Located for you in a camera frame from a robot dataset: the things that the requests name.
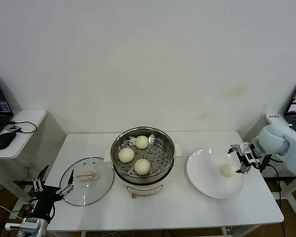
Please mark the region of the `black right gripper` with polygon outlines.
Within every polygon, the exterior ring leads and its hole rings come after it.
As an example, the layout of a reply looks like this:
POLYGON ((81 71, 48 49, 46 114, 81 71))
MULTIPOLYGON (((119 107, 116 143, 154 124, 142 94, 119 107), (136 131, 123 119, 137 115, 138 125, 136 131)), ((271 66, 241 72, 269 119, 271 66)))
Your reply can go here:
POLYGON ((251 167, 260 170, 260 161, 258 155, 254 151, 254 145, 251 142, 244 142, 237 145, 232 145, 228 150, 228 154, 236 152, 240 161, 240 168, 236 173, 246 174, 251 170, 251 167))

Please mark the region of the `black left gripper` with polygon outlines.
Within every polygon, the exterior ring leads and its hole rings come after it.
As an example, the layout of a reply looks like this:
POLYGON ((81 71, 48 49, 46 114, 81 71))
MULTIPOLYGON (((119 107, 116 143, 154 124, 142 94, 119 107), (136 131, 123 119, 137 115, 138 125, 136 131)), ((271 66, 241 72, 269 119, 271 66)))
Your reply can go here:
POLYGON ((68 183, 64 188, 60 189, 59 187, 54 186, 42 187, 41 181, 48 168, 49 165, 40 171, 37 178, 32 179, 34 191, 39 192, 37 194, 37 202, 35 204, 34 210, 31 213, 32 218, 52 219, 56 212, 54 203, 63 199, 60 195, 67 195, 74 188, 74 170, 72 170, 68 183))

